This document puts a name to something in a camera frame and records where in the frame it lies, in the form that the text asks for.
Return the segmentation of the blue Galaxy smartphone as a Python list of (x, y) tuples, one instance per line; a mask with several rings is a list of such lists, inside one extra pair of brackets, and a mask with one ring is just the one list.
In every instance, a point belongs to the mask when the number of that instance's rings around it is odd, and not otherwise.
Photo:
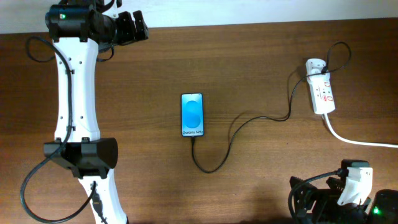
[(203, 95), (201, 93), (181, 95), (181, 115), (183, 137), (204, 135)]

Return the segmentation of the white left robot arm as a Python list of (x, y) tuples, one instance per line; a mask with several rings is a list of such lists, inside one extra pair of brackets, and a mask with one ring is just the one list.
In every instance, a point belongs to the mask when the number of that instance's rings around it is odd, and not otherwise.
[(120, 10), (121, 1), (60, 1), (45, 21), (58, 69), (58, 118), (45, 156), (72, 172), (91, 198), (95, 223), (128, 223), (114, 180), (115, 138), (102, 138), (96, 119), (98, 55), (146, 40), (142, 12)]

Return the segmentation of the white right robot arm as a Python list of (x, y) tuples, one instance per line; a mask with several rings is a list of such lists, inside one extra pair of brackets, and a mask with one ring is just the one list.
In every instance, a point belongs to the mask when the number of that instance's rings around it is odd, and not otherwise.
[(397, 191), (383, 189), (363, 204), (338, 205), (343, 192), (343, 181), (334, 177), (326, 180), (327, 189), (318, 189), (310, 183), (295, 189), (302, 179), (292, 176), (290, 186), (292, 197), (288, 202), (290, 214), (295, 223), (352, 224), (397, 223)]

